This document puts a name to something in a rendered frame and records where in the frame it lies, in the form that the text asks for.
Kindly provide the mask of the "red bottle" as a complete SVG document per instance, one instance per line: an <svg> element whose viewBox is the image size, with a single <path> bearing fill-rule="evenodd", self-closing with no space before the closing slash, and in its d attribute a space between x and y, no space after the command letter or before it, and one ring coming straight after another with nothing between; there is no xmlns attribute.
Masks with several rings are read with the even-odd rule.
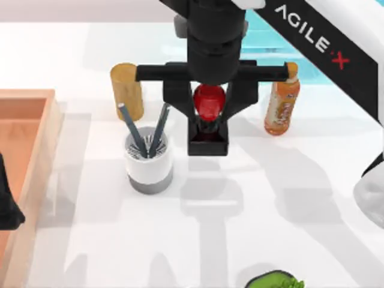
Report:
<svg viewBox="0 0 384 288"><path fill-rule="evenodd" d="M212 140L218 130L217 119L223 110L226 93L221 86L200 84L194 92L194 106L198 115L201 139Z"/></svg>

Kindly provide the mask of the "green potted plant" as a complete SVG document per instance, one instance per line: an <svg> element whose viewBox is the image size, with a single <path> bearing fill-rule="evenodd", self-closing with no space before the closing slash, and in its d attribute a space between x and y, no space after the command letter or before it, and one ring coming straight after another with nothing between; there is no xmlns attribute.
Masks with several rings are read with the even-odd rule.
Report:
<svg viewBox="0 0 384 288"><path fill-rule="evenodd" d="M273 270L252 278L244 288L305 288L305 283L289 272Z"/></svg>

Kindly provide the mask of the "orange bottle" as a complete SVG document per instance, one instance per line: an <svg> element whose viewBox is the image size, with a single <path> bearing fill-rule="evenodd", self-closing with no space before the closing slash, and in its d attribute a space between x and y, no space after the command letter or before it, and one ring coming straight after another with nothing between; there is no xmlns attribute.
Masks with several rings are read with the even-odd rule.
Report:
<svg viewBox="0 0 384 288"><path fill-rule="evenodd" d="M271 88L264 128L274 136L284 134L290 126L290 120L301 84L298 79L298 65L287 62L288 78L284 82L274 82Z"/></svg>

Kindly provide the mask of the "salmon-coloured shallow box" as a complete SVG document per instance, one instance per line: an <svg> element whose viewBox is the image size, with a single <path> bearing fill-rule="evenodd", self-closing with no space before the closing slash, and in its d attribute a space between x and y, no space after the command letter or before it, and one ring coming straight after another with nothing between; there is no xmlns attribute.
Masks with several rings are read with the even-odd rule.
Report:
<svg viewBox="0 0 384 288"><path fill-rule="evenodd" d="M25 286L62 119L52 89L0 89L0 153L26 217L17 230L0 232L0 288Z"/></svg>

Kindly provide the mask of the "tan wooden cylinder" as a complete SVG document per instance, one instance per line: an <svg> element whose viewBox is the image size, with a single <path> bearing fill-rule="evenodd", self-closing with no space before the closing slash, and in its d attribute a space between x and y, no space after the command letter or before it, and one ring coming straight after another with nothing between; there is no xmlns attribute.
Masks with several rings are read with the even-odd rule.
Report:
<svg viewBox="0 0 384 288"><path fill-rule="evenodd" d="M131 63L116 64L110 71L110 79L116 104L116 114L124 120L118 104L125 104L133 121L138 121L144 114L142 87L136 81L137 67Z"/></svg>

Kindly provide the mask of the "grey pencil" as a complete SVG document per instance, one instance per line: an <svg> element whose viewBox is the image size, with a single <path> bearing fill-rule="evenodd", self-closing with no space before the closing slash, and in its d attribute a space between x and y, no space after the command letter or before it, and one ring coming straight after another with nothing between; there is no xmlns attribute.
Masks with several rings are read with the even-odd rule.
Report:
<svg viewBox="0 0 384 288"><path fill-rule="evenodd" d="M153 134L151 146L150 146L149 151L148 151L148 156L150 158L153 158L156 155L156 150L157 150L157 147L159 146L159 142L160 142L160 139L161 139L161 136L162 136L162 133L163 133L166 121L167 121L169 109L170 109L170 105L168 103L164 103L162 106L160 115L159 115L157 126L156 126L154 134Z"/></svg>
<svg viewBox="0 0 384 288"><path fill-rule="evenodd" d="M140 151L141 156L143 158L146 158L148 156L148 152L147 152L144 140L142 139L135 123L133 122L128 112L128 109L126 108L124 103L118 103L118 109L121 115L123 116L125 124L128 127L130 134L132 135L132 138L134 140L134 143L137 146L138 150Z"/></svg>

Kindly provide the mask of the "light blue rack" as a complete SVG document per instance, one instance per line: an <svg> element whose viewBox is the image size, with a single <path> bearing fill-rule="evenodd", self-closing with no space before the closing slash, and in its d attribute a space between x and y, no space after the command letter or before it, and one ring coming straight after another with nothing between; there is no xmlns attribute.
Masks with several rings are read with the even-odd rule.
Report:
<svg viewBox="0 0 384 288"><path fill-rule="evenodd" d="M329 85L327 78L304 55L268 25L258 14L247 11L248 29L242 40L241 59L256 60L258 65L280 66L295 62L299 67L299 79L307 85Z"/></svg>

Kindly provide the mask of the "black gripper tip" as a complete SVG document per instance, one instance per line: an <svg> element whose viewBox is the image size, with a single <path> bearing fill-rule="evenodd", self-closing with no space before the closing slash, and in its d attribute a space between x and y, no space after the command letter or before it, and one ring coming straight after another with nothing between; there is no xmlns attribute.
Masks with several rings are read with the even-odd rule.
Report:
<svg viewBox="0 0 384 288"><path fill-rule="evenodd" d="M4 158L0 153L0 231L17 230L25 220L11 193Z"/></svg>

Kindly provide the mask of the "white and grey pen cup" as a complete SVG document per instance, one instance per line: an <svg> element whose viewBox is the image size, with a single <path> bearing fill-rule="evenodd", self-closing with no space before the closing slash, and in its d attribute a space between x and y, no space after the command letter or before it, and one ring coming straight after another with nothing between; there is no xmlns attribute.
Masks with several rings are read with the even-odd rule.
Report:
<svg viewBox="0 0 384 288"><path fill-rule="evenodd" d="M125 169L132 187L140 193L153 195L164 191L173 179L172 143L162 134L153 158L144 158L133 136L124 140Z"/></svg>

